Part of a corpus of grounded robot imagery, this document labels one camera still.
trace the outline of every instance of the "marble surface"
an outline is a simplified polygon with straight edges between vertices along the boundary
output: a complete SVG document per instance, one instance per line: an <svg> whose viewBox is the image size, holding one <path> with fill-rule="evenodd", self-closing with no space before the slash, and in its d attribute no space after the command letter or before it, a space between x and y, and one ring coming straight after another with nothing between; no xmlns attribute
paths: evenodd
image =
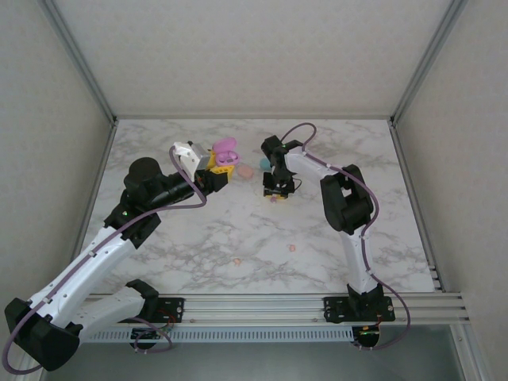
<svg viewBox="0 0 508 381"><path fill-rule="evenodd" d="M157 159L173 173L167 152L175 141L210 148L236 137L241 163L254 168L250 180L233 176L199 210L161 213L161 225L136 255L121 262L96 293L112 293L140 278L160 293L289 294L345 292L347 266L338 233L326 222L321 191L303 180L285 201L263 197L259 162L264 138L281 137L292 120L122 120L102 179L87 232L88 244L117 205L123 179L137 158ZM313 121L318 132L309 146L339 166L356 164L380 202L371 231L378 276L398 291L433 291L406 188L385 121ZM310 128L291 138L304 141ZM196 203L197 197L186 200Z"/></svg>

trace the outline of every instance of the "small pink piece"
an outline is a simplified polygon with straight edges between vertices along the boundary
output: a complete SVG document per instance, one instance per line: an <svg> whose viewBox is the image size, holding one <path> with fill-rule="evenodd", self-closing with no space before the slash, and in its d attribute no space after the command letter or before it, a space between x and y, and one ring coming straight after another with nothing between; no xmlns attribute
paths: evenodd
<svg viewBox="0 0 508 381"><path fill-rule="evenodd" d="M248 165L242 164L237 167L237 174L243 179L251 179L254 171Z"/></svg>

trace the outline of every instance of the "white robotic arm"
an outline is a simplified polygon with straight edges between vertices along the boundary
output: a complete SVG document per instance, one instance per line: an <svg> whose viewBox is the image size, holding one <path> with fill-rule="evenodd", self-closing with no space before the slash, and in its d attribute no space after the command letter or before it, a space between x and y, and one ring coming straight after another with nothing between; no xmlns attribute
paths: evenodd
<svg viewBox="0 0 508 381"><path fill-rule="evenodd" d="M120 203L105 219L105 226L90 245L28 301L15 298L6 307L11 332L8 346L16 342L51 371L70 359L83 338L118 321L152 317L158 292L139 279L98 302L82 304L94 287L153 233L160 223L156 212L190 208L170 205L194 193L202 199L198 206L203 206L208 194L228 183L227 173L207 169L211 155L199 144L175 143L170 155L174 151L183 168L177 168L179 172L172 175L163 175L152 158L145 157L131 164ZM178 166L172 156L171 160ZM6 356L3 363L10 370Z"/></svg>
<svg viewBox="0 0 508 381"><path fill-rule="evenodd" d="M275 135L265 139L261 150L271 165L271 172L265 172L263 177L264 195L289 197L295 192L294 175L319 184L326 220L341 236L349 269L348 297L325 298L326 321L349 324L375 324L380 318L393 321L391 299L383 295L383 287L370 266L366 227L374 207L370 194L362 187L360 169L351 164L334 171L333 166L304 151L299 141L284 144Z"/></svg>
<svg viewBox="0 0 508 381"><path fill-rule="evenodd" d="M326 176L334 176L337 174L327 167L324 167L315 161L312 161L304 154L302 147L291 149L285 156L287 170L298 174L298 176L309 180L310 183L318 185ZM344 230L339 232L342 244L348 262L348 284L359 294L369 292L377 287L377 282L370 276L371 272L365 267L362 257L361 241L363 226L354 230L352 234L346 233ZM369 263L372 262L371 246L369 242L369 230L365 236L365 247Z"/></svg>

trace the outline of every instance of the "metal frame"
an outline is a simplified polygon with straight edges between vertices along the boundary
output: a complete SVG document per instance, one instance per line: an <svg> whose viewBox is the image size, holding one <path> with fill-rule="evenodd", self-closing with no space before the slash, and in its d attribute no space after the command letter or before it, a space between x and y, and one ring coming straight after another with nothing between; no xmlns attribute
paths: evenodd
<svg viewBox="0 0 508 381"><path fill-rule="evenodd" d="M453 341L466 381L494 379L483 362L470 325L451 325Z"/></svg>
<svg viewBox="0 0 508 381"><path fill-rule="evenodd" d="M104 113L108 121L110 121L111 125L114 124L116 118L113 114L113 111L111 110L111 107L108 104L104 93L102 93L101 88L97 84L97 80L88 67L83 54L79 50L79 47L69 30L67 22L64 20L62 13L58 9L58 6L53 0L37 1L39 2L41 9L44 11L46 17L51 23L51 26L55 30L56 35L62 42L62 45L69 55L69 58L75 65L84 83L87 85L88 90L90 90L94 100L97 102L98 106L101 108L101 111Z"/></svg>
<svg viewBox="0 0 508 381"><path fill-rule="evenodd" d="M104 151L102 152L101 161L98 166L97 174L94 178L94 184L92 186L92 190L90 196L88 197L87 207L85 209L85 214L83 215L83 220L81 221L81 226L79 227L78 236L76 237L74 247L72 249L72 257L69 262L71 262L75 257L77 257L81 249L83 248L83 242L85 241L85 236L87 234L88 225L90 224L90 217L92 215L92 211L94 210L95 199L98 195L98 189L101 185L102 176L104 175L104 171L106 169L106 165L108 162L108 158L110 157L111 148L113 147L114 137L117 133L118 121L115 121L110 130L110 134L108 135L108 139L106 141L106 146L104 147Z"/></svg>
<svg viewBox="0 0 508 381"><path fill-rule="evenodd" d="M84 83L87 85L94 100L100 106L106 118L110 121L111 132L108 136L105 151L102 155L101 163L98 169L98 174L95 178L93 189L90 195L90 201L86 209L86 213L81 224L79 235L76 238L74 246L74 255L79 253L83 244L83 239L87 230L90 214L93 210L94 200L98 193L102 174L106 167L107 158L114 140L114 134L117 128L117 118L111 110L109 103L106 100L100 86L97 83L92 71L90 70L83 54L80 52L79 47L69 31L68 25L64 20L60 10L55 4L54 0L37 0L41 9L44 11L52 27L54 28L57 36L60 38L67 54L69 55L72 63L75 65L79 74L83 78ZM406 182L408 194L410 196L411 206L413 207L414 215L417 220L418 229L421 234L421 240L424 245L425 254L429 261L429 266L433 274L435 287L437 292L430 294L403 294L402 296L408 302L410 311L414 319L414 324L450 324L452 335L456 342L457 354L460 358L466 380L487 380L489 379L485 364L481 360L478 348L475 344L474 337L471 333L471 327L468 324L468 315L465 310L460 294L440 292L441 283L439 272L435 268L436 260L433 253L433 248L430 243L429 234L425 226L424 219L421 215L421 208L418 204L414 186L410 178L410 171L407 167L406 159L400 144L398 134L396 131L397 123L407 111L410 103L413 101L418 89L424 81L429 69L437 58L447 36L450 34L452 27L455 25L462 9L464 8L467 0L452 0L450 5L443 16L437 31L434 33L429 46L425 50L417 69L415 70L410 82L408 83L397 107L393 112L393 116L389 120L391 136L394 142L395 151L397 152L398 160L401 165L402 175ZM125 115L123 118L138 118L139 116ZM162 118L163 116L157 115L154 118ZM167 115L167 117L190 118L195 117L191 115ZM209 118L225 117L224 115L209 115ZM231 117L245 117L244 115L231 115ZM260 115L258 118L274 117L274 115ZM325 115L277 115L277 118L291 119L295 117L309 117L309 118L323 118ZM338 118L337 115L328 116L330 118ZM375 115L342 115L340 118L355 118L355 119L372 119L372 118L387 119L387 116ZM272 294L272 295L179 295L185 297L186 311L184 323L180 326L182 328L188 327L195 329L209 328L214 329L217 327L268 327L278 326L281 328L287 327L313 327L319 329L320 327L330 327L329 323L325 323L323 318L322 298L324 294ZM90 300L101 298L101 295L93 295ZM397 315L401 316L400 319L393 323L394 325L404 325L404 317L402 314L401 306L398 299L394 298L394 307L398 311ZM35 361L28 355L24 355L19 363L21 368L30 368L35 364ZM16 379L32 380L32 379L45 379L46 372L36 372L31 375L17 377Z"/></svg>
<svg viewBox="0 0 508 381"><path fill-rule="evenodd" d="M392 294L395 315L386 325L405 325L401 302ZM91 295L87 302L106 295ZM325 321L323 298L347 294L162 294L185 298L179 327L306 327L330 326ZM459 293L403 293L412 324L467 324L468 313Z"/></svg>
<svg viewBox="0 0 508 381"><path fill-rule="evenodd" d="M398 101L397 107L395 107L395 111L392 117L392 121L395 125L397 125L398 121L400 121L400 118L404 115L411 102L413 101L416 93L423 83L423 80L427 76L427 73L429 73L429 70L436 60L439 51L443 47L443 44L452 31L453 26L455 25L457 19L460 16L460 13L464 9L467 2L468 0L452 0L450 2L450 5L444 13L444 16L441 19L436 32L430 40L427 49L423 53L423 56L420 59L420 62L418 63L418 66L414 71L410 82L404 90L402 97Z"/></svg>
<svg viewBox="0 0 508 381"><path fill-rule="evenodd" d="M429 230L425 224L425 219L423 218L423 214L421 211L420 203L418 202L418 197L416 195L416 191L414 189L413 180L411 179L410 170L407 166L406 157L404 155L404 151L402 149L402 145L400 143L400 139L398 136L397 129L394 127L392 121L388 121L388 127L390 129L391 139L394 143L395 153L397 154L398 163L400 164L400 169L402 172L402 177L404 178L404 183L406 184L407 194L410 199L411 208L413 209L414 219L416 220L416 225L418 227L418 232L420 233L421 243L423 244L423 250L425 252L425 256L427 257L427 261L430 266L434 266L434 270L440 275L439 265L436 262L436 256L433 251L432 243L429 239ZM443 291L448 290L448 284L446 279L438 276L441 281L441 286Z"/></svg>

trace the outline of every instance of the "purple cable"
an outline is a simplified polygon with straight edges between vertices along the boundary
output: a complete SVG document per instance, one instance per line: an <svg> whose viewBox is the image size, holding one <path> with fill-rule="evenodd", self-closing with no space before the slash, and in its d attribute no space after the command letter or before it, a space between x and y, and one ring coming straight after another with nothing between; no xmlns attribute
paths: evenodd
<svg viewBox="0 0 508 381"><path fill-rule="evenodd" d="M300 123L299 125L296 125L295 127L293 127L292 129L290 129L289 131L287 131L287 133L284 134L284 136L282 137L281 141L284 140L287 135L289 135L291 132L293 132L294 130L296 130L297 128L299 127L302 127L304 125L309 125L310 127L312 127L313 129L313 132L312 132L312 135L310 135L309 139L305 140L305 142L303 143L303 146L302 146L302 151L306 154L306 157L308 157L309 159L315 161L316 163L326 167L327 166L327 163L321 159L318 159L316 156L314 155L311 155L310 153L308 153L306 151L306 146L309 144L309 142L311 140L314 139L314 137L316 136L316 133L318 132L318 128L313 124L313 123L309 123L309 122L304 122L304 123ZM377 197L374 195L374 192L372 192L372 190L363 182L361 181L360 179L358 179L357 177L355 177L354 175L351 175L350 173L344 171L342 168L338 168L338 167L334 167L334 166L330 166L329 167L330 169L332 169L333 171L337 171L339 172L341 175L344 175L346 176L348 179L351 179L352 181L354 181L355 183L357 183L358 185L360 185L362 188L365 189L365 191L367 193L369 193L369 195L371 196L372 198L372 201L374 202L374 205L375 205L375 210L374 210L374 216L372 216L372 219L365 225L365 227L362 229L362 236L365 235L365 233L367 232L367 229L370 228L372 226L372 224L374 223L374 221L377 219L377 217L379 216L379 201L377 199ZM367 259L367 251L365 249L365 240L362 240L362 258L364 260L364 265L365 265L365 268L367 269L367 271L370 271L372 269L371 265L368 263L368 259ZM390 287L388 286L385 282L383 282L381 279L379 279L377 276L375 276L374 274L369 274L371 276L371 278L373 278L377 283L379 283L381 286L387 288L388 290L390 290L390 292L395 295L395 297L402 303L402 306L404 307L404 310L406 311L406 316L407 316L407 324L406 324L406 328L404 329L404 331L399 335L397 336L394 340L386 343L386 344L383 344L383 345L379 345L379 346L376 346L376 347L370 347L369 349L372 351L372 350L380 350L380 349L385 349L385 348L388 348L390 346L392 346L393 344L396 344L398 343L400 340L402 340L406 335L407 333L409 332L410 328L411 328L411 314L410 314L410 309L408 308L406 302L404 301L404 299L402 298L402 296L393 289L393 287Z"/></svg>
<svg viewBox="0 0 508 381"><path fill-rule="evenodd" d="M149 210L148 212L145 212L143 214L141 214L140 216L134 218L133 220L127 222L125 225L123 225L120 229L116 230L115 232L111 233L108 237L106 237L101 243L99 243L93 250L92 252L96 253L101 249L103 248L108 242L110 242L111 240L113 240L118 234L120 234L121 232L123 232L124 230L126 230L128 227L132 226L133 224L135 224L136 222L138 222L139 220L142 220L143 218L145 217L148 217L154 213L158 213L158 212L162 212L162 211L165 211L165 210L177 210L177 209L196 209L196 208L201 208L203 207L204 205L206 205L206 197L205 195L199 190L198 187L195 186L194 183L192 183L191 179L189 179L189 176L187 176L187 173L185 173L185 171L180 167L179 163L176 161L175 157L174 157L174 153L175 153L175 146L172 146L170 149L169 149L169 158L171 160L171 162L173 163L173 165L175 166L176 170L178 171L178 173L183 177L183 179L190 185L190 187L192 188L192 190L198 195L199 199L201 200L201 203L199 204L194 204L194 205L172 205L172 206L163 206L163 207L160 207L160 208L157 208L157 209L154 209L154 210ZM67 281L90 259L92 258L91 256L85 256L82 260L80 260L71 270L69 270L69 272L56 284L56 286L46 295L46 298L47 299L51 299L57 292L60 288L62 288L62 286L67 283ZM21 328L23 328L23 325L25 325L25 323L44 305L44 302L39 302L39 304L37 304L35 307L33 307L21 320L19 323L17 323L16 327L14 327L13 329L13 332L10 334L9 338L7 339L7 342L6 342L6 345L3 347L3 351L2 351L2 365L3 367L6 369L6 371L8 371L9 373L13 374L13 375L28 375L29 373L33 373L35 371L38 371L39 369L42 368L41 365L37 365L36 367L34 368L31 368L31 369L25 369L25 370L19 370L19 369L14 369L10 366L9 364L9 350L10 350L10 347L12 346L14 340L16 339L16 336L17 334L19 333L19 331L21 330ZM132 317L133 320L138 320L138 321L142 321L143 323L147 324L148 326L150 326L150 328L152 329L156 329L158 332L159 332L159 329L157 327L155 327L154 325L151 325L151 323L148 323L147 321L143 320L143 319L139 319L138 317ZM168 341L170 342L171 344L171 340L169 339L169 337L167 335L164 335L164 337L166 337L168 339ZM151 352L164 352L164 351L167 351L167 349L164 349L164 350L156 350L156 351L151 351Z"/></svg>
<svg viewBox="0 0 508 381"><path fill-rule="evenodd" d="M146 321L144 319L141 319L140 317L131 317L131 320L135 320L135 321L138 321L140 323L146 324L148 327L151 328L151 329L148 329L148 330L140 333L139 335L137 335L136 340L134 341L134 350L136 351L136 353L138 353L139 351L143 351L142 353L144 353L145 355L147 353L162 353L162 352L167 352L171 348L173 348L173 342L171 341L171 339L169 338L167 333L165 333L161 328L155 327L150 321ZM144 335L146 335L147 333L150 333L150 332L158 332L158 333L160 333L162 336L164 336L164 338L167 340L169 345L166 348L162 348L162 349L139 349L137 347L137 342Z"/></svg>

